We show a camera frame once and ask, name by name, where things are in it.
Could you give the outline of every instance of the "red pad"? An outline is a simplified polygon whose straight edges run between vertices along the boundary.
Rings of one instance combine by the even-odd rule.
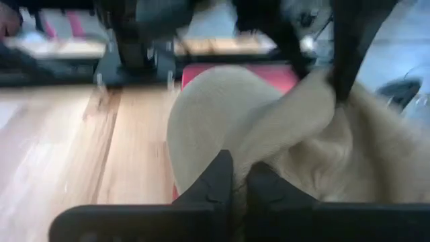
[[[182,89],[190,83],[194,77],[216,65],[211,64],[197,64],[189,65],[184,68],[182,72]],[[248,70],[254,72],[268,83],[278,88],[281,92],[287,93],[295,84],[298,79],[294,72],[285,65],[243,65]],[[176,186],[173,187],[173,200],[179,196]]]

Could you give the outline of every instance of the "person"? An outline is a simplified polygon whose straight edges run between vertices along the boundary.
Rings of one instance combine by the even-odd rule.
[[[16,35],[22,24],[22,16],[16,0],[0,0],[0,40]]]

